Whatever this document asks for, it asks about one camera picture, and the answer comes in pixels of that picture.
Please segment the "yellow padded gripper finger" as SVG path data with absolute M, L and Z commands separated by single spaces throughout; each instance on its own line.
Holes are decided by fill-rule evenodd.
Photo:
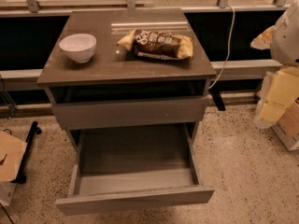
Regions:
M 265 29 L 261 34 L 251 41 L 250 46 L 259 50 L 270 49 L 274 28 L 275 26 L 270 26 Z

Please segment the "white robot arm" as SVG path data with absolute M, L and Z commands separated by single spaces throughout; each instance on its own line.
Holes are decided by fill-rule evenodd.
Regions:
M 299 0 L 294 0 L 276 24 L 250 43 L 254 49 L 269 49 L 273 60 L 283 65 L 299 65 Z

